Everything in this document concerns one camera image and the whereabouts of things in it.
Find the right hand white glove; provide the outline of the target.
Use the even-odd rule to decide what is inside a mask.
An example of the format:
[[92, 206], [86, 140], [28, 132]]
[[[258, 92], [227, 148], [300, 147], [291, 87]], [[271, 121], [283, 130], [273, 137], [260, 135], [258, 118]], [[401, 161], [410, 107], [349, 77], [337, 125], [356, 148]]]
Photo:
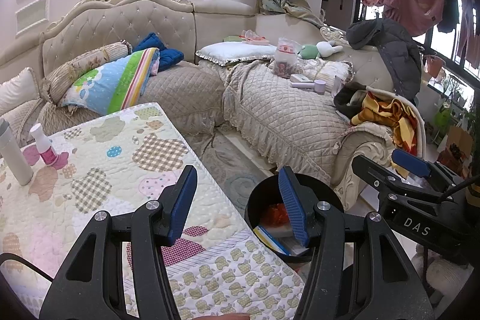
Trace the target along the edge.
[[434, 290], [433, 308], [438, 317], [460, 293], [470, 275], [473, 266], [459, 266], [449, 262], [437, 253], [429, 250], [427, 255], [426, 282]]

